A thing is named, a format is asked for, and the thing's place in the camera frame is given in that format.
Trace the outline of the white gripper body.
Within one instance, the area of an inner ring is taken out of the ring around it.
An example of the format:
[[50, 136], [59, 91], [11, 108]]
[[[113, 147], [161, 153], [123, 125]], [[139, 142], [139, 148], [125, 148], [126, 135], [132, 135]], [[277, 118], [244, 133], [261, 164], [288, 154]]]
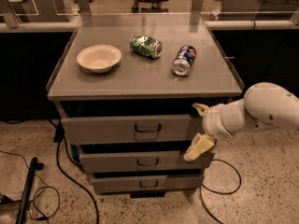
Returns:
[[215, 140], [222, 140], [232, 136], [222, 122], [222, 108], [223, 104], [214, 105], [208, 108], [203, 115], [202, 128], [207, 135]]

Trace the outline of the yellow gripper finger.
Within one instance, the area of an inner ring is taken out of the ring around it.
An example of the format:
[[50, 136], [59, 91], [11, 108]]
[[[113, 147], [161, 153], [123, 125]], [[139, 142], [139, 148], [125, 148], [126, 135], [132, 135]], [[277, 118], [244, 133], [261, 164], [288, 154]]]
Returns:
[[191, 145], [184, 154], [186, 161], [195, 161], [200, 155], [214, 147], [216, 140], [207, 134], [197, 133], [193, 138]]
[[205, 113], [208, 111], [209, 107], [207, 105], [204, 104], [198, 104], [198, 103], [194, 103], [192, 105], [193, 108], [195, 108], [198, 112], [198, 114], [203, 117], [205, 115]]

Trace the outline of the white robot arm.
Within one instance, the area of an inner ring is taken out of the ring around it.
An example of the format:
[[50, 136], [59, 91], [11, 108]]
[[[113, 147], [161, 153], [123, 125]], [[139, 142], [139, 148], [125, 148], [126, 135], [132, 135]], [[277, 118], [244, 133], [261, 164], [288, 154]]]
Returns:
[[202, 117], [204, 133], [197, 133], [184, 159], [194, 161], [217, 141], [236, 133], [261, 132], [276, 127], [299, 132], [299, 99], [277, 84], [261, 82], [230, 104], [192, 105]]

